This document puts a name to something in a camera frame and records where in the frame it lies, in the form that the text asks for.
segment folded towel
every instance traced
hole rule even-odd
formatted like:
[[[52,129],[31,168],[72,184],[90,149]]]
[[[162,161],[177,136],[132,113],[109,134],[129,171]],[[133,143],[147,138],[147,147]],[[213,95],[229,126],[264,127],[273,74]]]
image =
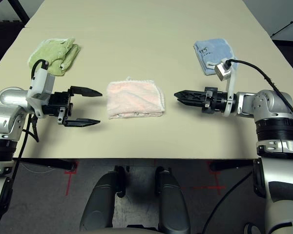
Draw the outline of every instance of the folded towel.
[[[163,92],[152,80],[111,82],[107,86],[108,118],[158,117],[165,111]]]
[[[29,67],[32,68],[37,60],[44,59],[49,62],[49,73],[63,76],[80,51],[79,46],[73,44],[74,40],[74,38],[44,40],[29,57],[27,62]]]
[[[216,74],[215,65],[220,63],[222,59],[236,59],[225,39],[198,40],[194,44],[194,49],[205,75]]]

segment floor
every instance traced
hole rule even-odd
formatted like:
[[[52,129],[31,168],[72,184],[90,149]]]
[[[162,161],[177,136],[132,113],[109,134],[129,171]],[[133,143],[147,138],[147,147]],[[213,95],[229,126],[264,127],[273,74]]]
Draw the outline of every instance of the floor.
[[[0,59],[13,43],[20,23],[0,22]],[[293,67],[293,46],[277,45]],[[124,198],[116,197],[114,227],[143,224],[157,227],[158,200],[153,194],[157,166],[171,167],[185,196],[191,232],[198,234],[221,197],[251,167],[218,173],[209,170],[205,160],[83,159],[75,174],[24,164],[20,166],[8,213],[0,223],[0,234],[70,234],[79,222],[93,186],[114,165],[130,166]],[[241,234],[244,224],[252,222],[263,230],[265,201],[252,190],[247,179],[222,203],[212,218],[207,234]]]

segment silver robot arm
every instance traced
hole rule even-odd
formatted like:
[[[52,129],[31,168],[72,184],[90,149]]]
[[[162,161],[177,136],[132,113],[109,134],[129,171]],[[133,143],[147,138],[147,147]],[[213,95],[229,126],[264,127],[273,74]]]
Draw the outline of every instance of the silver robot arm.
[[[40,62],[42,67],[35,73]],[[10,87],[0,91],[0,217],[8,210],[11,200],[13,179],[6,175],[11,173],[14,167],[13,155],[27,114],[34,114],[36,120],[47,115],[56,116],[57,123],[66,127],[84,127],[100,122],[84,118],[70,120],[68,117],[71,116],[73,107],[70,98],[74,94],[85,97],[98,97],[102,94],[77,86],[71,86],[67,92],[52,94],[55,77],[49,74],[47,69],[48,62],[40,59],[33,67],[29,90]]]
[[[215,71],[228,87],[232,67],[221,62]],[[228,93],[206,87],[204,92],[184,90],[175,96],[185,105],[202,107],[204,113],[228,116],[230,105],[231,114],[254,119],[260,158],[254,161],[253,183],[255,193],[267,201],[266,233],[293,234],[293,113],[275,91],[238,92],[232,99]],[[293,104],[290,95],[282,95]]]

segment beige table surface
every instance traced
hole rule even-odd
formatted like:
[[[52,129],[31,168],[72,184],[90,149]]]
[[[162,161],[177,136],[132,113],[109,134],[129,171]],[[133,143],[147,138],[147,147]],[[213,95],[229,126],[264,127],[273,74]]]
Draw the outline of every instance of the beige table surface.
[[[66,2],[69,7],[65,12],[72,13],[78,6],[76,2],[81,1]],[[73,117],[102,122],[86,128],[66,128],[54,117],[40,119],[41,142],[35,143],[30,137],[24,157],[257,157],[253,119],[202,114],[200,108],[182,105],[173,95],[185,89],[203,91],[205,86],[225,89],[225,83],[216,75],[204,75],[193,49],[196,40],[225,38],[239,59],[258,65],[293,98],[293,69],[242,2],[82,2],[87,4],[84,9],[97,10],[91,24],[84,22],[88,28],[77,28],[77,22],[82,22],[83,16],[88,20],[90,10],[84,15],[76,11],[74,19],[67,19],[68,25],[76,20],[76,28],[65,24],[63,28],[21,31],[0,62],[0,90],[9,86],[29,88],[31,70],[26,61],[42,40],[75,37],[82,49],[70,70],[56,78],[53,91],[66,91],[75,85],[101,92],[103,97],[75,96],[72,102]],[[49,3],[46,0],[42,7]],[[237,75],[236,92],[270,89],[252,68],[241,65]],[[127,76],[152,79],[163,90],[166,112],[162,117],[107,119],[106,87]]]

